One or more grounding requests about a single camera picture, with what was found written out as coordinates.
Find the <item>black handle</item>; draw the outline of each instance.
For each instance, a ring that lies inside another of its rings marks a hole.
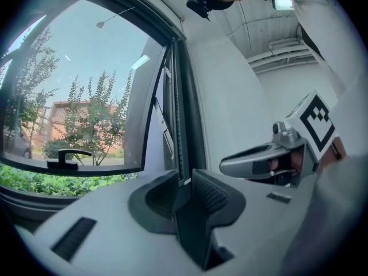
[[[77,162],[66,160],[67,154],[82,154],[92,156],[92,153],[85,150],[66,148],[58,150],[58,159],[48,159],[47,166],[49,168],[67,168],[69,170],[78,169]]]

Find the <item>streetlight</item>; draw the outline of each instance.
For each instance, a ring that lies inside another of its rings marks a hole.
[[[118,13],[118,14],[115,14],[113,17],[110,17],[108,20],[106,20],[106,21],[109,21],[109,20],[111,20],[112,18],[114,18],[115,16],[119,16],[120,14],[122,14],[122,13],[124,13],[124,12],[127,12],[128,10],[131,10],[131,9],[133,9],[134,7],[132,7],[132,8],[129,8],[129,9],[126,9],[126,10],[123,10],[121,13]],[[106,21],[100,21],[100,22],[98,22],[97,23],[97,25],[96,25],[96,27],[98,27],[98,28],[100,28],[100,29],[102,29],[102,27],[104,26],[104,24],[105,24],[105,22]]]

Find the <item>white sleeve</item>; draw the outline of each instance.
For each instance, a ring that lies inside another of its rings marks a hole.
[[[329,113],[347,155],[368,152],[368,55],[346,13],[334,0],[292,0],[296,16],[324,60],[312,52],[326,71],[339,98]]]
[[[292,0],[295,14],[316,44],[336,95],[341,96],[357,79],[368,75],[368,54],[355,26],[334,0]]]

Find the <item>sky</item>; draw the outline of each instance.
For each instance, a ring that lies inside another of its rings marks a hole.
[[[34,90],[39,92],[43,89],[46,92],[59,88],[55,96],[48,99],[47,106],[67,101],[71,83],[77,75],[78,81],[85,87],[82,100],[87,100],[89,78],[93,77],[94,92],[98,77],[104,70],[110,75],[116,70],[112,98],[122,97],[129,71],[132,66],[137,66],[135,63],[142,57],[148,35],[119,16],[106,22],[101,29],[96,26],[114,15],[101,6],[81,0],[49,24],[52,37],[45,46],[54,49],[60,61],[50,78]],[[13,43],[10,51],[20,46],[23,36]]]

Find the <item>parked car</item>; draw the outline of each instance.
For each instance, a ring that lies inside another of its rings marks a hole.
[[[23,156],[27,159],[32,158],[32,149],[30,147],[29,138],[23,130],[18,132],[4,129],[3,142],[5,151],[11,154]]]

